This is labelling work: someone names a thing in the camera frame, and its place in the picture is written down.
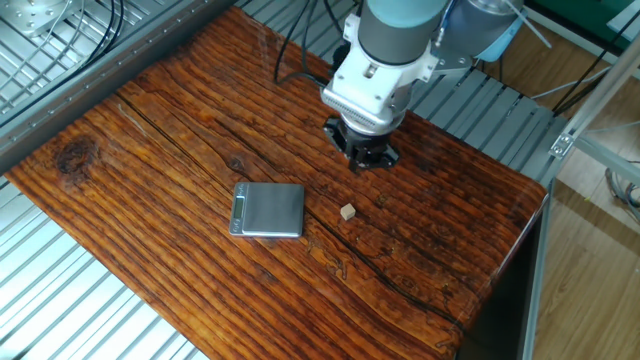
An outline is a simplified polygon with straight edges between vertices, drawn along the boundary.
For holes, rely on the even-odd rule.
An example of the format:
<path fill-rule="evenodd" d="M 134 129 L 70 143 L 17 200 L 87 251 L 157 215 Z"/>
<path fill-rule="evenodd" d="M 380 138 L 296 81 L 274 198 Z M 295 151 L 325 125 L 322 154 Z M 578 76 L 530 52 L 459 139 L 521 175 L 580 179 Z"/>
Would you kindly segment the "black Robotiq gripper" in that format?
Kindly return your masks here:
<path fill-rule="evenodd" d="M 390 135 L 366 135 L 347 126 L 342 118 L 329 117 L 323 131 L 331 144 L 349 161 L 349 170 L 357 173 L 358 163 L 372 163 L 373 168 L 392 168 L 400 159 L 390 145 Z"/>

